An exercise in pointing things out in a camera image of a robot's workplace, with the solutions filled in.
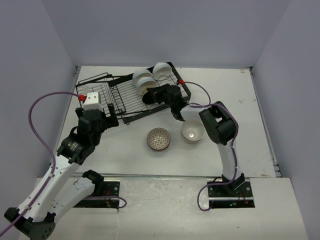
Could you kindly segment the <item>tan bowl white inside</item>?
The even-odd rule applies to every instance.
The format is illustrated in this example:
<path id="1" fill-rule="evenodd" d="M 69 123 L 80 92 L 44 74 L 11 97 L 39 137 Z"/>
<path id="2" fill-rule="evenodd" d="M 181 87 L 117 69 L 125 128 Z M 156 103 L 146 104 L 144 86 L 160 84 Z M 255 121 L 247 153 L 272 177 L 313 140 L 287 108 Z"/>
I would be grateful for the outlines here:
<path id="1" fill-rule="evenodd" d="M 187 143 L 187 144 L 190 144 L 190 145 L 196 145 L 196 144 L 199 144 L 202 139 L 198 139 L 198 140 L 194 140 L 194 139 L 186 139 L 186 138 L 183 138 L 183 140 Z"/>

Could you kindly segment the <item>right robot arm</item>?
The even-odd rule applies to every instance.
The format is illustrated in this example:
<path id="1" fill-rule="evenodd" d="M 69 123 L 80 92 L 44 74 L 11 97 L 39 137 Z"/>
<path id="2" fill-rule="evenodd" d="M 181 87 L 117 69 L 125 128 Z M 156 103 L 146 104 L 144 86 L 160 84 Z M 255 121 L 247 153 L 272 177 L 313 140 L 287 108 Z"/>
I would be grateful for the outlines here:
<path id="1" fill-rule="evenodd" d="M 168 105 L 176 120 L 196 120 L 203 124 L 210 140 L 217 144 L 222 162 L 222 181 L 214 183 L 212 189 L 224 192 L 228 197 L 239 193 L 245 182 L 236 151 L 239 125 L 225 105 L 221 101 L 208 105 L 187 103 L 177 85 L 165 84 L 148 88 L 147 92 L 154 102 Z"/>

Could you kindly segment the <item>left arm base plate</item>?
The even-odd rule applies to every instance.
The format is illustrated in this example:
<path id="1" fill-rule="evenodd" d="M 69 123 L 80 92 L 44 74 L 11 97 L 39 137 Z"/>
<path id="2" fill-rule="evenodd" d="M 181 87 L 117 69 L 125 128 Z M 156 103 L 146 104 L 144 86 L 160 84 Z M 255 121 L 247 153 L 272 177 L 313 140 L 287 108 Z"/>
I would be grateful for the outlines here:
<path id="1" fill-rule="evenodd" d="M 85 199 L 78 202 L 74 208 L 94 208 L 94 209 L 118 209 L 121 200 L 109 198 L 109 196 L 119 196 L 120 181 L 104 181 L 98 193 L 93 193 L 93 197 L 107 197 L 102 199 Z"/>

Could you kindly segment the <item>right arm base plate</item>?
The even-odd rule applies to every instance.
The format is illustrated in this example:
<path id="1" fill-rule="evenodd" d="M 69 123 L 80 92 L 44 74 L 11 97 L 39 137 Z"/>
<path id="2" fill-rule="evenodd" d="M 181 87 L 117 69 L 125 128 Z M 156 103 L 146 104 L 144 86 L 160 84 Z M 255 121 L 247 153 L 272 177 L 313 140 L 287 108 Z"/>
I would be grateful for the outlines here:
<path id="1" fill-rule="evenodd" d="M 207 188 L 210 209 L 255 208 L 251 183 L 245 181 L 236 190 L 229 191 L 225 186 Z"/>

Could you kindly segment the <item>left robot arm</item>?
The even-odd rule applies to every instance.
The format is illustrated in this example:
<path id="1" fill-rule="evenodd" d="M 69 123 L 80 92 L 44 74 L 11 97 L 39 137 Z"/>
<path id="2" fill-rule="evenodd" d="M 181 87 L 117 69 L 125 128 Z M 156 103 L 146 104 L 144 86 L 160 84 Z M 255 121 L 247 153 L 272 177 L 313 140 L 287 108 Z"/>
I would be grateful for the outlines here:
<path id="1" fill-rule="evenodd" d="M 29 239 L 48 239 L 68 210 L 86 197 L 95 198 L 103 193 L 104 178 L 88 170 L 62 198 L 56 198 L 70 176 L 94 152 L 102 133 L 119 125 L 113 104 L 108 104 L 108 110 L 110 115 L 106 116 L 97 108 L 78 107 L 75 110 L 78 125 L 61 142 L 54 163 L 27 199 L 5 212 L 4 217 Z"/>

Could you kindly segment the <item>brown lattice patterned bowl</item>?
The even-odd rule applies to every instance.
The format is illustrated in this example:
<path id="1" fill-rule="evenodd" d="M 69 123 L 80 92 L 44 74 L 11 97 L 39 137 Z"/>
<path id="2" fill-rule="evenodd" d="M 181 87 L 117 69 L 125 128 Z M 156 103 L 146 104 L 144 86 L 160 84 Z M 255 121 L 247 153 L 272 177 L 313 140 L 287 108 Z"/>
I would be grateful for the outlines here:
<path id="1" fill-rule="evenodd" d="M 162 127 L 150 130 L 146 136 L 147 145 L 153 148 L 162 148 L 171 144 L 171 134 Z"/>

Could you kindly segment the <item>tan bowl with branch motif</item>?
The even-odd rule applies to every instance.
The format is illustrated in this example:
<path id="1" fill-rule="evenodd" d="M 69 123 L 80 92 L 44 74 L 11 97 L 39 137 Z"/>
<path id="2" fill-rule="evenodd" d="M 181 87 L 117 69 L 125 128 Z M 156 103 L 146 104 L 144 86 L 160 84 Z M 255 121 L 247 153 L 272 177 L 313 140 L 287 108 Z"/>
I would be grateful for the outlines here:
<path id="1" fill-rule="evenodd" d="M 200 121 L 187 120 L 181 126 L 181 135 L 185 139 L 199 140 L 205 135 L 204 125 Z"/>

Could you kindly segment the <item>black glazed tan bowl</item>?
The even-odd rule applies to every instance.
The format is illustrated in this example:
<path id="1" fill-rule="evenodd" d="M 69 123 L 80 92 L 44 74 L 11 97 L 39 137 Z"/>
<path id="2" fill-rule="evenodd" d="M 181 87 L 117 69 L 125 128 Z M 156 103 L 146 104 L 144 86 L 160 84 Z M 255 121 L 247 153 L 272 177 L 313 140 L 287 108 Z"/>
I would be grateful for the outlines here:
<path id="1" fill-rule="evenodd" d="M 151 94 L 147 91 L 147 88 L 145 88 L 143 91 L 142 91 L 142 101 L 144 104 L 146 105 L 152 105 L 152 98 L 151 98 Z"/>

